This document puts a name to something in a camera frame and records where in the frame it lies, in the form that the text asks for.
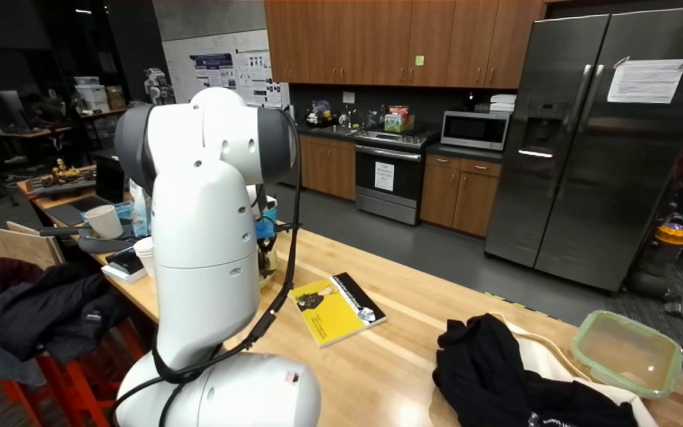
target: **paper sign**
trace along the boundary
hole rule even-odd
[[[608,101],[672,105],[683,76],[683,60],[624,60],[618,65]]]
[[[376,162],[376,183],[373,188],[394,193],[394,163]]]

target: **kitchen appliance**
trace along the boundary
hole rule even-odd
[[[441,145],[503,151],[509,135],[509,111],[445,111]]]
[[[433,131],[356,135],[356,207],[398,222],[416,226],[422,189],[426,148]]]
[[[683,8],[537,21],[486,253],[618,292],[683,151]]]

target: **kitchen cabinet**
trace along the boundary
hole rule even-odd
[[[544,0],[266,0],[275,80],[517,88]]]
[[[430,155],[420,219],[471,235],[486,235],[503,165]]]
[[[301,188],[356,199],[356,145],[301,135]]]

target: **refrigerator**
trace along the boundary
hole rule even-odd
[[[618,292],[683,151],[683,8],[537,21],[484,251]]]

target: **floor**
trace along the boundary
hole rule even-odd
[[[268,188],[280,199],[280,215],[292,219],[290,188]],[[32,207],[21,201],[9,207],[0,199],[0,226],[7,221],[39,226]],[[683,317],[663,313],[663,303],[633,295],[603,295],[564,280],[531,273],[499,258],[484,257],[484,243],[464,233],[434,226],[398,226],[388,219],[356,211],[353,203],[321,194],[305,194],[301,222],[333,239],[376,251],[381,257],[409,264],[413,269],[441,275],[473,289],[492,292],[534,311],[547,311],[561,320],[579,326],[586,313],[611,309],[643,320],[683,343]],[[673,269],[672,280],[683,292],[683,258]],[[0,397],[0,424],[26,424],[19,409]]]

